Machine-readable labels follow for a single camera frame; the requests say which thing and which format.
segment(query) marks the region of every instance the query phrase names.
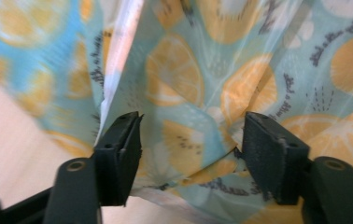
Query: wrinkled fabric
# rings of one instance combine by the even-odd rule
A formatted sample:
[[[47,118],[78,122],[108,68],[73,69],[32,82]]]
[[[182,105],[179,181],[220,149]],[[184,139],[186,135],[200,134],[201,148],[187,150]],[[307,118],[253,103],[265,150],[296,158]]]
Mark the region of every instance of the wrinkled fabric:
[[[249,175],[244,116],[353,165],[353,1],[0,0],[0,85],[76,156],[145,114],[138,196],[203,223],[303,223]]]

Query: table surface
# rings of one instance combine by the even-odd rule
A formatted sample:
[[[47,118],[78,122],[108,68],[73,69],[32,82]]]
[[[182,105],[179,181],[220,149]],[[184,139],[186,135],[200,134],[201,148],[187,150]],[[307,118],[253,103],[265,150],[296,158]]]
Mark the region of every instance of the table surface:
[[[72,158],[0,87],[0,201],[9,207],[49,188],[57,168]],[[104,223],[181,223],[188,220],[137,197],[126,207],[103,208]]]

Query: cloth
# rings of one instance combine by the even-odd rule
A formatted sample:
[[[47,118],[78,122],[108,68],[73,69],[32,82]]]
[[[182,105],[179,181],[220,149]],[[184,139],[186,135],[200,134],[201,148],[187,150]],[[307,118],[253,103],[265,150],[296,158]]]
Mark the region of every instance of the cloth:
[[[138,196],[182,198],[203,222],[301,223],[250,177],[244,115],[353,165],[353,1],[116,3],[103,16],[105,1],[0,1],[0,84],[76,156],[145,114]]]

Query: patterned fabric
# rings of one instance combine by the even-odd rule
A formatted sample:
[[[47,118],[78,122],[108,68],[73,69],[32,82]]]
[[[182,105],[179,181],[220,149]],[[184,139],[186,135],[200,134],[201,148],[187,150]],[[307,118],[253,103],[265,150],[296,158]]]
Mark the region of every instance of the patterned fabric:
[[[121,5],[116,17],[103,16],[105,0],[0,0],[0,85],[76,156],[91,153],[99,127],[145,114],[135,189],[221,223],[302,223],[301,204],[264,202],[247,172],[244,116],[280,122],[312,159],[353,165],[353,1],[125,5],[140,17]]]

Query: fabric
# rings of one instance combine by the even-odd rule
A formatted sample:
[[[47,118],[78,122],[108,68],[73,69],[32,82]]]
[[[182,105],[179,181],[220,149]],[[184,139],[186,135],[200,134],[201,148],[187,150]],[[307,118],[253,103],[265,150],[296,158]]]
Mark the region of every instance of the fabric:
[[[139,111],[135,192],[168,192],[219,223],[302,223],[300,205],[263,200],[240,157],[247,111],[311,159],[353,165],[353,1],[110,5],[118,16],[103,16],[106,1],[0,1],[0,84],[74,155]]]

